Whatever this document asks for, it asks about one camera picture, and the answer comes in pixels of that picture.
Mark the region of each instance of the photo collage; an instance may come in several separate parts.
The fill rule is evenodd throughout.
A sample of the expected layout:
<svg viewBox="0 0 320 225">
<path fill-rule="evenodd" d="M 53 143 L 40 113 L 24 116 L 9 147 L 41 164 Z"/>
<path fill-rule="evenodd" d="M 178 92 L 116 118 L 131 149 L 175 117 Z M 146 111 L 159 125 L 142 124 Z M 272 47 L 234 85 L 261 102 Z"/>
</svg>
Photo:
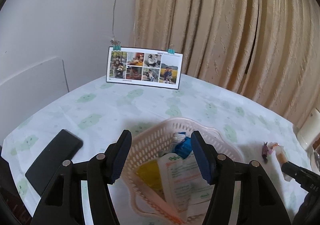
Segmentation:
<svg viewBox="0 0 320 225">
<path fill-rule="evenodd" d="M 130 80 L 159 84 L 177 84 L 177 76 L 180 73 L 182 55 L 170 56 L 165 52 L 155 50 L 143 50 L 131 48 L 132 51 L 111 51 L 109 62 L 109 80 Z"/>
</svg>

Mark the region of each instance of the white plastic basket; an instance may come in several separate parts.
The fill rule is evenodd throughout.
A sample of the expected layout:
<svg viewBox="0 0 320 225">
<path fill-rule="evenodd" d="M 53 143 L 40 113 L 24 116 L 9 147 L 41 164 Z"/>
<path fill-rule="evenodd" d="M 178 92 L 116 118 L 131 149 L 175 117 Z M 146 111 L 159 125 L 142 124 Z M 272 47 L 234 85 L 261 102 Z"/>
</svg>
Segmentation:
<svg viewBox="0 0 320 225">
<path fill-rule="evenodd" d="M 166 202 L 150 189 L 136 174 L 136 169 L 141 164 L 157 158 L 158 152 L 168 149 L 173 135 L 177 132 L 186 132 L 191 136 L 194 130 L 198 130 L 206 143 L 212 144 L 218 153 L 227 155 L 234 161 L 243 162 L 239 151 L 226 143 L 221 133 L 214 128 L 205 127 L 188 118 L 170 118 L 158 125 L 149 128 L 132 139 L 132 146 L 125 162 L 122 179 L 130 191 L 130 202 L 134 211 L 145 217 L 161 217 L 175 224 L 175 220 L 170 215 L 171 208 L 166 206 Z M 153 209 L 154 213 L 148 213 L 138 207 L 137 196 L 142 197 Z M 185 224 L 196 224 L 202 221 L 205 214 L 189 217 Z"/>
</svg>

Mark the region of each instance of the photo frame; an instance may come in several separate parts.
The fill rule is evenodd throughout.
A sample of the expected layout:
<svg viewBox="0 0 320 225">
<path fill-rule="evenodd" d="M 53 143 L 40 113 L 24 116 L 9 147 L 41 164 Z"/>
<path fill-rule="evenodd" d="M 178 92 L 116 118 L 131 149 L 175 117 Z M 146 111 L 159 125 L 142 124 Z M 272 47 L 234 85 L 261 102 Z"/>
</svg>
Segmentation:
<svg viewBox="0 0 320 225">
<path fill-rule="evenodd" d="M 182 54 L 145 48 L 109 47 L 107 82 L 178 89 Z"/>
</svg>

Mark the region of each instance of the screw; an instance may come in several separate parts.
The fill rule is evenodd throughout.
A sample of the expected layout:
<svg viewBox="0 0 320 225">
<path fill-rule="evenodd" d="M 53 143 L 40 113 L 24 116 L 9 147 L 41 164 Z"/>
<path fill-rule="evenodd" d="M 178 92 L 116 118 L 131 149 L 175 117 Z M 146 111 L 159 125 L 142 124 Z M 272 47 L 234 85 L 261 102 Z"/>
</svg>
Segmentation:
<svg viewBox="0 0 320 225">
<path fill-rule="evenodd" d="M 104 153 L 100 153 L 100 154 L 98 154 L 97 155 L 97 159 L 98 160 L 102 160 L 102 159 L 104 159 L 106 156 L 104 155 Z"/>
<path fill-rule="evenodd" d="M 217 158 L 221 161 L 226 159 L 226 156 L 224 154 L 218 154 Z"/>
<path fill-rule="evenodd" d="M 70 161 L 70 160 L 65 160 L 65 161 L 63 161 L 63 163 L 62 163 L 63 166 L 68 166 L 69 164 L 71 164 L 71 161 Z"/>
<path fill-rule="evenodd" d="M 252 161 L 251 164 L 254 166 L 254 167 L 258 167 L 260 164 L 258 161 Z"/>
</svg>

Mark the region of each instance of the binder clip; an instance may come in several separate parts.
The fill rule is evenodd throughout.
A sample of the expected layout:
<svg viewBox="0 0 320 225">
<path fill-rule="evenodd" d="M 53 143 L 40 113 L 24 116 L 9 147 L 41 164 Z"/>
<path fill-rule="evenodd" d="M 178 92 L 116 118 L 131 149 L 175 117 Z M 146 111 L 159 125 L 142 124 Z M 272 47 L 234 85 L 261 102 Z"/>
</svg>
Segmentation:
<svg viewBox="0 0 320 225">
<path fill-rule="evenodd" d="M 168 48 L 168 53 L 169 54 L 174 54 L 174 49 L 173 48 L 174 48 L 174 45 L 171 44 L 170 47 Z"/>
<path fill-rule="evenodd" d="M 117 51 L 117 50 L 121 50 L 121 46 L 120 46 L 120 41 L 115 40 L 114 38 L 110 41 L 112 46 L 113 46 L 113 50 Z"/>
</svg>

